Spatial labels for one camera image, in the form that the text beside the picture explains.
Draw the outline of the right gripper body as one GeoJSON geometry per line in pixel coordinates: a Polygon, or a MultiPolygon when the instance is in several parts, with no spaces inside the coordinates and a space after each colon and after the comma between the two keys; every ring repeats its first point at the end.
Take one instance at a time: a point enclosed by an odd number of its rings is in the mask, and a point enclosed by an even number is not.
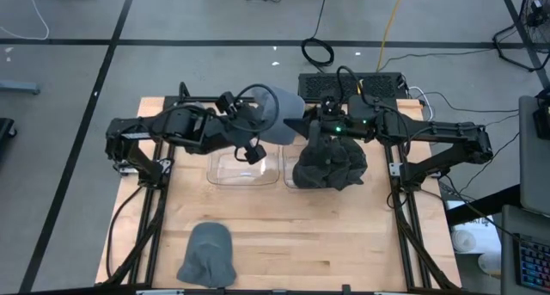
{"type": "Polygon", "coordinates": [[[322,115],[319,118],[321,134],[334,137],[356,138],[356,121],[347,114],[322,115]]]}

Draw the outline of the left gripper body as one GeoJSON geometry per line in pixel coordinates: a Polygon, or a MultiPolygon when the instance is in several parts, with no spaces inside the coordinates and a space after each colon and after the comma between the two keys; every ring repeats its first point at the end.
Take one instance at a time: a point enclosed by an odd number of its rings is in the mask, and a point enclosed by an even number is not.
{"type": "Polygon", "coordinates": [[[214,108],[207,109],[209,113],[215,114],[215,117],[210,117],[205,124],[206,151],[218,151],[230,146],[245,148],[251,144],[251,140],[258,133],[241,127],[240,112],[243,108],[254,108],[254,106],[240,105],[230,110],[230,114],[225,115],[218,115],[214,108]]]}

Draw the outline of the grey metal foot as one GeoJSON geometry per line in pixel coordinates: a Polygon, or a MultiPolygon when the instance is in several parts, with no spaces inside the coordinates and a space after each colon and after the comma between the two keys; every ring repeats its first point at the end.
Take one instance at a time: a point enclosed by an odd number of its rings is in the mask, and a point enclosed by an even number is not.
{"type": "Polygon", "coordinates": [[[40,88],[37,83],[0,80],[0,92],[16,92],[38,95],[40,93],[40,88]]]}

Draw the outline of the black perforated box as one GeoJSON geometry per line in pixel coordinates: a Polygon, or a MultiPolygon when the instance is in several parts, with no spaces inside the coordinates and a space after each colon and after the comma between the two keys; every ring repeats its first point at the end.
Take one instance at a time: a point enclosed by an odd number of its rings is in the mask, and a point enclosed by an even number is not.
{"type": "MultiPolygon", "coordinates": [[[[406,99],[408,86],[405,77],[399,72],[358,73],[366,95],[379,98],[406,99]]],[[[340,74],[342,87],[335,73],[302,73],[298,77],[298,94],[304,100],[319,100],[322,96],[332,95],[339,98],[341,88],[344,99],[357,95],[358,89],[352,76],[340,74]]]]}

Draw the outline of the white paper roll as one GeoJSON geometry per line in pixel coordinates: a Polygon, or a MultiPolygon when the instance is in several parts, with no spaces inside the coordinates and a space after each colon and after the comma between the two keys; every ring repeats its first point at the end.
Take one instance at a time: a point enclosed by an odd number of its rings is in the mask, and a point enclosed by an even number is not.
{"type": "Polygon", "coordinates": [[[459,254],[472,252],[477,245],[474,235],[467,230],[455,230],[451,234],[453,248],[459,254]]]}

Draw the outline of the black bar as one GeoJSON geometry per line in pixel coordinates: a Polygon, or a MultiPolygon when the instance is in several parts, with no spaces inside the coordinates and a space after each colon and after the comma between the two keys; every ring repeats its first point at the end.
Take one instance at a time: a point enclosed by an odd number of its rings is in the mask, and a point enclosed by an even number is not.
{"type": "Polygon", "coordinates": [[[449,226],[465,224],[477,218],[501,213],[505,205],[522,207],[519,184],[449,209],[446,212],[447,222],[449,226]]]}

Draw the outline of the grey baseball cap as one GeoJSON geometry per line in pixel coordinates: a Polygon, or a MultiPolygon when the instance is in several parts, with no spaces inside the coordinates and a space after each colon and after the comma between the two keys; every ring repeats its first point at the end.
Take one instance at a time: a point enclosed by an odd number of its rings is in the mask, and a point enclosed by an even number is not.
{"type": "MultiPolygon", "coordinates": [[[[296,93],[271,86],[278,98],[278,118],[274,125],[260,134],[260,139],[270,144],[289,145],[294,142],[296,132],[284,123],[284,119],[301,119],[304,114],[305,102],[296,93]]],[[[276,105],[272,95],[262,88],[252,88],[252,96],[258,104],[261,119],[272,122],[276,113],[276,105]]]]}
{"type": "Polygon", "coordinates": [[[188,239],[184,261],[176,279],[188,284],[220,288],[236,280],[229,229],[216,222],[197,224],[188,239]]]}

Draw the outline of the backlit keyboard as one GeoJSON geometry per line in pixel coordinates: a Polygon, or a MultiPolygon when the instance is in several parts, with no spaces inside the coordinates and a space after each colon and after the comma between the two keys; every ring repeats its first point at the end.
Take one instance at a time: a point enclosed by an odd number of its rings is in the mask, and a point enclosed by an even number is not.
{"type": "Polygon", "coordinates": [[[550,240],[514,233],[516,283],[550,294],[550,240]]]}

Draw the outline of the clear plastic bin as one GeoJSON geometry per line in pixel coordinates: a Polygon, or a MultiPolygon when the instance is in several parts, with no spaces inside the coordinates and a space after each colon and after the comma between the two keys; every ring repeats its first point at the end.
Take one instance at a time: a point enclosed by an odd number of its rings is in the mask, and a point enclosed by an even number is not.
{"type": "Polygon", "coordinates": [[[218,186],[264,186],[278,181],[278,155],[268,153],[254,165],[239,162],[232,151],[218,151],[209,157],[206,178],[218,186]]]}
{"type": "Polygon", "coordinates": [[[294,144],[285,146],[282,149],[282,166],[283,166],[283,178],[284,184],[289,188],[297,189],[297,186],[293,180],[293,169],[297,164],[302,150],[305,148],[304,144],[294,144]]]}

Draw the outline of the black floor fan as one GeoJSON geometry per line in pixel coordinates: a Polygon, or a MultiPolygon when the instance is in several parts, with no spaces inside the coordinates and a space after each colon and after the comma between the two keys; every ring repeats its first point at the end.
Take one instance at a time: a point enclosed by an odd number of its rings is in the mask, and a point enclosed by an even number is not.
{"type": "Polygon", "coordinates": [[[544,69],[550,62],[550,0],[522,0],[519,10],[513,17],[512,24],[497,31],[492,36],[492,43],[498,56],[505,62],[515,65],[528,72],[544,69]],[[518,33],[522,43],[536,53],[545,54],[545,59],[538,67],[522,64],[508,58],[501,47],[501,42],[507,33],[518,33]]]}

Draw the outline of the grey desk monitor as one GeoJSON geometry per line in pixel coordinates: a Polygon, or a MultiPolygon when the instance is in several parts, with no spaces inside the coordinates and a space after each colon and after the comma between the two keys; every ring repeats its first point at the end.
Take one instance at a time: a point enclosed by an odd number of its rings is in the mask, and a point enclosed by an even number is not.
{"type": "Polygon", "coordinates": [[[519,99],[520,200],[524,208],[550,216],[550,140],[537,136],[537,100],[519,99]]]}

